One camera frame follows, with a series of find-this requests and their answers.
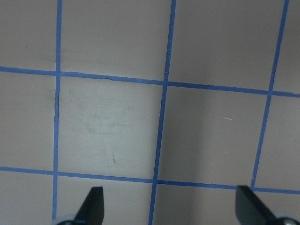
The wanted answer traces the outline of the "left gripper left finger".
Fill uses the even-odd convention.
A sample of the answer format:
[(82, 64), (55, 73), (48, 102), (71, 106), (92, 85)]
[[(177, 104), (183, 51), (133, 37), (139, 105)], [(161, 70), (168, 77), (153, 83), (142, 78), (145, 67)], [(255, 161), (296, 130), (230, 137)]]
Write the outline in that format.
[(92, 187), (78, 210), (76, 225), (101, 225), (104, 220), (104, 192), (102, 187)]

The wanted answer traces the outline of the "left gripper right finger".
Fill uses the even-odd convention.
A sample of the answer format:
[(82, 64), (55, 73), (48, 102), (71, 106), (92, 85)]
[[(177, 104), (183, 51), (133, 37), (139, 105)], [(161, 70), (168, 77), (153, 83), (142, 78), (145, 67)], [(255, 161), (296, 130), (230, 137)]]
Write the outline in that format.
[(235, 215), (240, 225), (280, 225), (277, 218), (248, 186), (237, 186)]

